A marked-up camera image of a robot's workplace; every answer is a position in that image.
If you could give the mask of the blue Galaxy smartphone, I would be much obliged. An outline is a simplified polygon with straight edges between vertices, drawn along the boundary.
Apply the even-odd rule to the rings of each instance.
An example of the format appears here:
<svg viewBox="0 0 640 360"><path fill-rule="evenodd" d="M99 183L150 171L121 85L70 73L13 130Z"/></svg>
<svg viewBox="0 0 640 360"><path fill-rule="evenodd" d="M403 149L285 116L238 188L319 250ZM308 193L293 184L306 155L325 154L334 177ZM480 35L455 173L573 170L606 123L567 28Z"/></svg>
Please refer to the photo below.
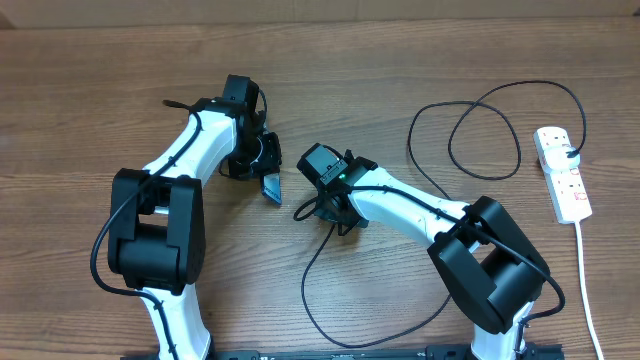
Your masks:
<svg viewBox="0 0 640 360"><path fill-rule="evenodd" d="M281 180L280 173L271 173L263 175L260 178L261 193L262 195L273 202L274 204L282 205L282 192L281 192Z"/></svg>

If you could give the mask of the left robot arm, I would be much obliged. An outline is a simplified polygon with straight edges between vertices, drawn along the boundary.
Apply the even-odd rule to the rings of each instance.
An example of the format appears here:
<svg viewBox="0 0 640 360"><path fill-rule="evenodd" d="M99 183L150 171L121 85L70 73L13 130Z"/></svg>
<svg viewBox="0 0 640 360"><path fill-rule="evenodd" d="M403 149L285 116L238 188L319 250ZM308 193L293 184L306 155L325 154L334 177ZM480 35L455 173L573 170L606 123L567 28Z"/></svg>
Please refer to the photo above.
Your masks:
<svg viewBox="0 0 640 360"><path fill-rule="evenodd" d="M281 204L281 148L268 130L266 97L246 76L229 75L219 97L183 108L184 131L141 170L121 169L112 182L110 217L90 257L94 281L99 247L123 277L123 296L141 299L151 318L157 359L213 359L214 340L202 320L195 287L206 252L203 189L214 174L259 179L261 193Z"/></svg>

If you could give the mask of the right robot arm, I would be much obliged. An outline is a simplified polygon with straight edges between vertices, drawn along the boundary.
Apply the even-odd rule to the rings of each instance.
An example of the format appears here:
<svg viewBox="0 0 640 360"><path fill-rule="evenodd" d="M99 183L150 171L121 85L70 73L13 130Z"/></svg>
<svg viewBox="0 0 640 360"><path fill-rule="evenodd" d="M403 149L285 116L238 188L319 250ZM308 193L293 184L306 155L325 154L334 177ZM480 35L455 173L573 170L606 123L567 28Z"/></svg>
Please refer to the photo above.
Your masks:
<svg viewBox="0 0 640 360"><path fill-rule="evenodd" d="M470 357L525 357L521 322L550 270L499 202L487 196L472 204L439 198L371 160L319 143L297 168L318 191L309 203L313 215L333 223L339 235L374 221L426 247L451 298L474 323Z"/></svg>

